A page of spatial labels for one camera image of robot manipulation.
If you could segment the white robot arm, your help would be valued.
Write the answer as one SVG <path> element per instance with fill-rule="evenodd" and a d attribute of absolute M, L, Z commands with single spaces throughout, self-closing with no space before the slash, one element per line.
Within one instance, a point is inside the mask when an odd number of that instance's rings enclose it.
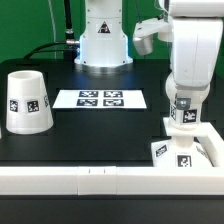
<path fill-rule="evenodd" d="M 153 51 L 153 37 L 170 44 L 170 101 L 179 110 L 201 102 L 214 73 L 224 23 L 224 0 L 157 0 L 162 14 L 138 22 L 133 44 L 140 55 Z M 94 71 L 132 62 L 123 33 L 122 0 L 85 0 L 86 27 L 75 60 Z"/>

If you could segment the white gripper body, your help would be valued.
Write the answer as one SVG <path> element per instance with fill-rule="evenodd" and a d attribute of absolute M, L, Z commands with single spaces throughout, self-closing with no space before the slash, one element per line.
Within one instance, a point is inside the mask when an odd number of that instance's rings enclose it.
<path fill-rule="evenodd" d="M 139 55 L 153 52 L 153 35 L 171 44 L 170 69 L 177 89 L 206 89 L 212 79 L 221 44 L 220 18 L 171 17 L 147 19 L 135 25 L 133 43 Z"/>

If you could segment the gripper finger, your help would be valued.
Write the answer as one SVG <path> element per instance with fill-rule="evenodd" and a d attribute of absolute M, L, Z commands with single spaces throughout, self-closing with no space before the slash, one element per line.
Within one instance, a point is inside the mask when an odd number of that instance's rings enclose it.
<path fill-rule="evenodd" d="M 190 98 L 177 98 L 176 99 L 176 108 L 178 110 L 188 110 L 191 105 Z"/>

